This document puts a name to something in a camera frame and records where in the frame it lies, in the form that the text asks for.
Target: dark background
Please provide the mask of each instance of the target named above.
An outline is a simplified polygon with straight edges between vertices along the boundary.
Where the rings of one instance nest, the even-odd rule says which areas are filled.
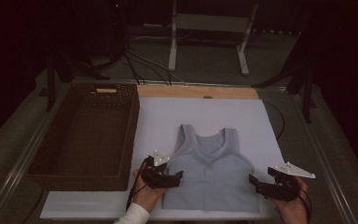
[[[103,18],[105,1],[91,2],[95,4],[91,9],[93,14]],[[168,25],[171,22],[170,1],[119,2],[126,22],[131,25]],[[242,13],[221,7],[217,10],[217,0],[180,2],[179,8],[184,12]],[[317,59],[315,83],[321,86],[326,102],[358,158],[358,1],[259,2],[254,32],[301,33],[285,67]],[[244,3],[238,0],[231,4]],[[85,51],[78,49],[96,49],[96,54],[101,53],[98,46],[92,45],[98,42],[95,39],[74,42],[71,38],[73,35],[90,37],[93,34],[103,40],[106,36],[96,35],[98,30],[109,32],[103,25],[85,32],[76,16],[79,11],[84,12],[82,6],[89,8],[90,1],[0,1],[0,127],[34,89],[34,78],[46,68],[49,44],[59,43],[68,50],[74,49],[75,55],[82,57]],[[109,24],[104,19],[98,23]]]

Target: hand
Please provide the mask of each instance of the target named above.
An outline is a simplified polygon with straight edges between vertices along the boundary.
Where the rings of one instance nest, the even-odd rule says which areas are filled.
[[[135,170],[133,176],[136,177],[138,172],[139,170]],[[151,189],[146,185],[143,179],[139,177],[134,189],[134,192],[137,193],[133,196],[132,202],[141,205],[147,212],[151,213],[156,206],[158,199],[165,193],[165,191],[167,191],[167,189]]]
[[[299,178],[298,176],[294,176],[294,178],[298,182],[299,187],[303,189],[305,192],[307,192],[308,186],[301,180],[301,178]],[[304,199],[304,201],[306,201],[307,195],[304,191],[300,190],[298,194],[301,198]],[[283,222],[285,224],[308,223],[307,210],[304,204],[298,198],[288,203],[276,199],[271,199],[271,198],[269,199],[273,203],[275,203],[277,212],[281,215],[281,218],[283,219]]]

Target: white tabletop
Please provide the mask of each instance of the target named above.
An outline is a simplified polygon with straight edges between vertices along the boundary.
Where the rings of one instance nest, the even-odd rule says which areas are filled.
[[[240,150],[255,166],[255,176],[273,183],[267,174],[269,166],[283,163],[266,109],[260,100],[191,99],[140,97],[140,113],[135,135],[131,169],[139,168],[156,149],[173,154],[181,124],[191,124],[198,135],[213,135],[222,128],[236,129]],[[131,176],[129,189],[133,183]],[[59,192],[48,194],[41,218],[49,219],[113,219],[125,212],[128,191],[121,192]],[[207,212],[168,210],[158,202],[152,220],[231,220],[275,217],[273,205],[259,196],[258,213]]]

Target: person's left hand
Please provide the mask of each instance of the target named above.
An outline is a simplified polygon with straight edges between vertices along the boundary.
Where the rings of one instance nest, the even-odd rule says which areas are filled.
[[[139,170],[135,170],[133,176],[137,176],[138,172]],[[137,193],[133,196],[132,202],[141,205],[148,213],[151,213],[156,206],[158,199],[165,193],[165,191],[167,191],[167,189],[151,189],[140,176],[133,191]]]

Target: clothing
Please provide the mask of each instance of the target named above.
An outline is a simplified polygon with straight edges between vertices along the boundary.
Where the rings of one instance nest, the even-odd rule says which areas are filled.
[[[145,224],[150,214],[139,204],[132,203],[123,217],[116,224]]]
[[[184,176],[179,187],[164,194],[164,209],[259,211],[248,180],[254,166],[240,153],[235,129],[199,136],[193,126],[182,125],[167,168],[169,175],[184,171]]]

